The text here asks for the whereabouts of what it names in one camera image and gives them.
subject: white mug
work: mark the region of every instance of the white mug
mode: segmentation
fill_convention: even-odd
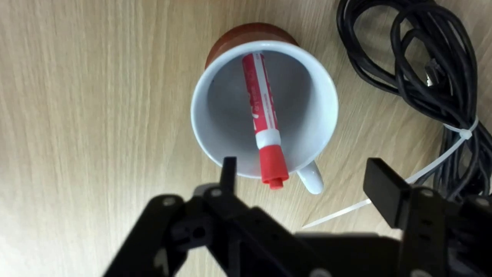
[[[241,178],[260,179],[241,58],[263,53],[278,118],[281,148],[290,175],[298,175],[310,195],[324,184],[315,159],[336,125],[338,99],[323,65],[296,45],[275,41],[247,42],[217,56],[201,75],[190,105],[190,122],[203,153],[221,167],[237,158]]]

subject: cable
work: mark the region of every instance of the cable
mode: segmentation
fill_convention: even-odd
[[[395,59],[393,73],[372,62],[355,36],[360,16],[375,7],[398,11],[389,35]],[[404,35],[403,22],[410,25]],[[433,176],[433,190],[453,202],[466,196],[489,196],[492,136],[483,124],[475,122],[476,59],[459,19],[433,0],[341,0],[336,27],[347,58],[363,81],[384,93],[400,96],[413,110],[446,127],[443,159],[433,167],[429,165],[427,172],[419,173],[412,182],[423,184]],[[426,82],[406,59],[413,41],[419,41],[429,55]],[[463,132],[470,132],[469,138],[463,138]]]

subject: wood grain surface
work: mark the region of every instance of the wood grain surface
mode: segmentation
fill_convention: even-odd
[[[464,22],[479,67],[479,118],[492,130],[492,2],[439,2]],[[364,199],[367,158],[409,176],[436,156],[441,127],[361,82],[324,0],[1,0],[0,276],[101,276],[157,195],[190,198],[218,179],[192,136],[189,105],[212,44],[266,22],[289,31],[330,73],[340,122],[318,159],[327,190],[292,178],[270,193],[238,182],[238,196],[287,230]],[[381,64],[392,11],[364,18],[361,41]],[[372,207],[315,232],[392,236]],[[180,276],[220,276],[193,252]]]

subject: red marker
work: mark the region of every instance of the red marker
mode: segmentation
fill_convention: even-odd
[[[269,81],[264,73],[263,55],[253,53],[244,56],[243,70],[257,147],[260,150],[261,182],[267,184],[272,190],[280,190],[283,182],[289,179],[289,172],[281,153],[278,122]]]

